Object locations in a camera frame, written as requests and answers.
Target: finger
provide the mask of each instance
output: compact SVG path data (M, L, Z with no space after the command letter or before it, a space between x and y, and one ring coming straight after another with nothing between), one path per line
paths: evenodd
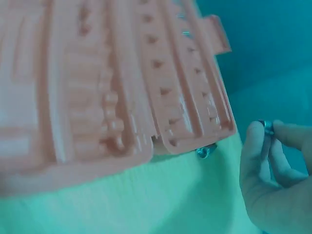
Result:
M312 128L295 124L273 123L275 136L284 145L294 147L303 154L309 174L312 173Z
M270 165L269 165L269 151L271 146L271 137L270 136L264 136L264 142L262 146L261 151L261 169L259 173L260 179L263 181L271 181L271 172L270 172Z
M312 128L306 126L299 126L295 124L284 124L276 120L273 122L275 137L284 145L302 149L305 141L312 137Z
M283 152L282 144L277 139L272 140L269 161L276 181L284 188L292 187L307 178L307 175L291 168Z
M240 187L246 207L253 206L260 198L278 189L259 177L263 143L263 125L260 122L251 123L247 130L240 164Z

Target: screw head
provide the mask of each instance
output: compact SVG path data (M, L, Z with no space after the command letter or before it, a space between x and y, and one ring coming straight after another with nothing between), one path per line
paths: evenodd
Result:
M206 159L209 157L210 154L212 154L213 151L215 151L215 149L216 149L216 144L201 147L196 150L196 154L198 158Z

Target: small metal part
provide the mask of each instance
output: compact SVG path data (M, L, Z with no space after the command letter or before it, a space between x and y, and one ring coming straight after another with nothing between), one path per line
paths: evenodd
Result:
M274 135L274 128L273 128L273 123L271 121L267 121L267 120L258 120L260 123L262 123L263 127L264 127L264 132L265 134Z
M186 37L188 37L190 39L193 39L193 36L192 36L191 32L189 32L187 30L183 30L182 31L182 35L184 35L184 36L186 36Z
M212 145L198 148L196 150L196 153L200 159L206 159L209 157L210 154L212 154L215 151L216 148L217 148L216 144L212 144Z
M185 19L185 15L183 13L177 14L176 17L179 19Z

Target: light green fabric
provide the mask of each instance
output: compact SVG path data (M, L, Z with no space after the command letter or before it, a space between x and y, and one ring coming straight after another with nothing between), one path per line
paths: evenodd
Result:
M209 159L154 160L82 186L0 201L1 234L255 234L238 184L241 142Z

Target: teal wall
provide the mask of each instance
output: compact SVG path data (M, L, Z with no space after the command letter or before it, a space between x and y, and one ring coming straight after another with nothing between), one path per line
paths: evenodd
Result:
M218 57L229 93L312 64L312 1L197 0L221 17L233 52Z

